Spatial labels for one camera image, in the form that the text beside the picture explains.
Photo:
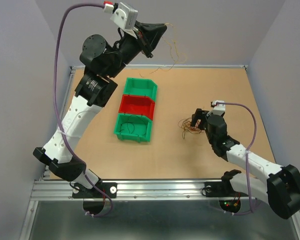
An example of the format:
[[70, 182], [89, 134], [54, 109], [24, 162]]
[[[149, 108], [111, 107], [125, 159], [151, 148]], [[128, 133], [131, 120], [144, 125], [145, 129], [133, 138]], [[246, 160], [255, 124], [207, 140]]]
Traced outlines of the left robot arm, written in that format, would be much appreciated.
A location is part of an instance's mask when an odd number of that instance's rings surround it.
[[82, 44], [79, 56], [84, 73], [74, 90], [70, 107], [57, 121], [57, 129], [51, 139], [37, 147], [33, 155], [57, 177], [76, 182], [85, 193], [96, 197], [101, 193], [101, 179], [87, 168], [75, 155], [74, 149], [93, 118], [106, 106], [117, 88], [114, 78], [139, 53], [153, 57], [161, 37], [167, 30], [165, 23], [135, 23], [136, 37], [121, 33], [120, 39], [110, 45], [100, 34], [89, 36]]

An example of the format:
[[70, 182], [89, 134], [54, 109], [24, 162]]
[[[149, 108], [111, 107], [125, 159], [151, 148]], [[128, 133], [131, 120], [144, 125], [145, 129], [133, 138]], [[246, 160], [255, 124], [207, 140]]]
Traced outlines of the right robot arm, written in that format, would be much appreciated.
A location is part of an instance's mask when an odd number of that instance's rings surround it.
[[244, 193], [269, 205], [282, 219], [289, 219], [300, 210], [300, 172], [289, 164], [270, 162], [250, 151], [227, 131], [224, 119], [226, 105], [216, 102], [213, 109], [196, 109], [191, 116], [191, 127], [204, 131], [213, 152], [228, 163], [245, 170], [224, 173], [220, 182], [225, 195]]

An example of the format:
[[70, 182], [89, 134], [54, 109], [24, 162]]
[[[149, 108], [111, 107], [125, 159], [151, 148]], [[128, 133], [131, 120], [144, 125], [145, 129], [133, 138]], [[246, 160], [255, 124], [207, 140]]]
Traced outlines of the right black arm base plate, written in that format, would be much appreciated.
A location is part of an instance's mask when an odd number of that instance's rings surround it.
[[247, 197], [243, 192], [235, 191], [229, 184], [222, 181], [206, 181], [201, 189], [201, 194], [207, 198]]

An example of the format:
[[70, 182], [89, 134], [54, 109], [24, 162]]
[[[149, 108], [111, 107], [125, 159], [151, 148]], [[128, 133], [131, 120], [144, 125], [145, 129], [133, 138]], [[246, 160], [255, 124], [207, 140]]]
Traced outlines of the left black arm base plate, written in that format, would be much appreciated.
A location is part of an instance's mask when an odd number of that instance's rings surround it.
[[[70, 182], [72, 188], [72, 198], [74, 199], [102, 199], [105, 198], [104, 194], [100, 193], [94, 187], [88, 189], [77, 182]], [[118, 184], [116, 182], [99, 182], [96, 187], [103, 193], [108, 195], [111, 199], [117, 197]]]

